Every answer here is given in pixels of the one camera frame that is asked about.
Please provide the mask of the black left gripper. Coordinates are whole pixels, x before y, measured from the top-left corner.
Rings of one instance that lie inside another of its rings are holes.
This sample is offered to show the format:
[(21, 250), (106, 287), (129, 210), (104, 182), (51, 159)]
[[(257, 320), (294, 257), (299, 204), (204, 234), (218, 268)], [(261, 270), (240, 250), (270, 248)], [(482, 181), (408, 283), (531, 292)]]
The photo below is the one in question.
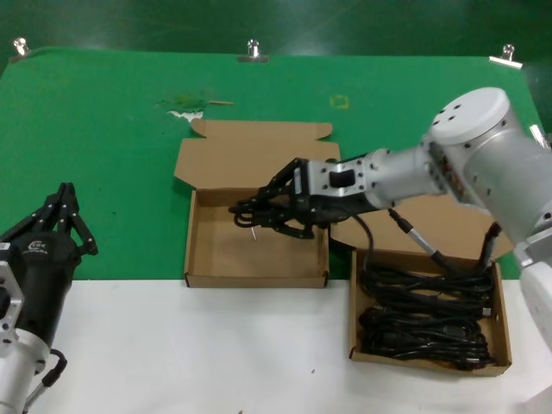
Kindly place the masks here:
[[(49, 231), (57, 220), (57, 231)], [(73, 230), (80, 246), (71, 237)], [(14, 243), (25, 263), (17, 278), (24, 302), (16, 327), (51, 347), (80, 255), (98, 254), (96, 239), (79, 214), (74, 184), (61, 183), (40, 208), (3, 233), (1, 241)]]

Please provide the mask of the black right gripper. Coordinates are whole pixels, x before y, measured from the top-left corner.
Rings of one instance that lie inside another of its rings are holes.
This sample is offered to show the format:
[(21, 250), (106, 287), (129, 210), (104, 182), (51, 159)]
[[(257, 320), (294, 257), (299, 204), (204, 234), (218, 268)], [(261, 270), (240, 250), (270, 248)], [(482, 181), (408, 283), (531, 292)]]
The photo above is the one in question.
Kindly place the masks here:
[(260, 200), (297, 201), (297, 219), (284, 211), (260, 213), (257, 225), (292, 238), (314, 238), (313, 225), (339, 223), (352, 216), (377, 211), (361, 194), (346, 197), (309, 196), (307, 159), (296, 158), (260, 188)]

